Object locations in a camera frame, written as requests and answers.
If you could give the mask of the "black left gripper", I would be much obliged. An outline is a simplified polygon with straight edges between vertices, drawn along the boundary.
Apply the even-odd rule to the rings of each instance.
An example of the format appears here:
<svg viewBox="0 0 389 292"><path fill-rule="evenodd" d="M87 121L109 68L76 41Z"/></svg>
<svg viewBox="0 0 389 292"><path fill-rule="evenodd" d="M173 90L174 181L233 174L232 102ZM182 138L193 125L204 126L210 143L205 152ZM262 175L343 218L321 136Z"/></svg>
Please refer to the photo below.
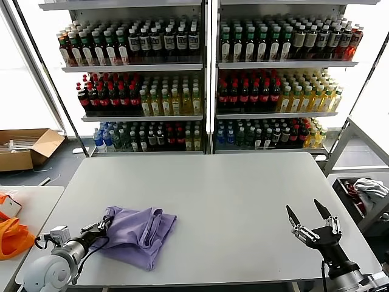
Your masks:
<svg viewBox="0 0 389 292"><path fill-rule="evenodd" d="M80 238L87 244L93 244L98 239L106 236L106 231L112 224L112 218L104 215L97 223L92 223L81 229Z"/></svg>

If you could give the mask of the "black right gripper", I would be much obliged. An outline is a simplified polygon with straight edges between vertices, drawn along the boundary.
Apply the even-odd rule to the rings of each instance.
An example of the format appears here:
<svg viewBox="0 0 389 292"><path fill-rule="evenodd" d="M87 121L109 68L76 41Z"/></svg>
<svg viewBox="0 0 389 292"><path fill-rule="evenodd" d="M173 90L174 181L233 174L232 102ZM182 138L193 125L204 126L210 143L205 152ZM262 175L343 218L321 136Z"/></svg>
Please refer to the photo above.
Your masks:
<svg viewBox="0 0 389 292"><path fill-rule="evenodd" d="M319 251L329 267L329 277L340 277L344 274L359 270L359 265L350 261L339 245L342 230L338 216L331 215L328 208L317 199L314 199L314 204L324 219L326 226L311 231L300 223L293 210L287 205L286 210L288 220L292 225L292 233L301 242L306 243L308 247Z"/></svg>

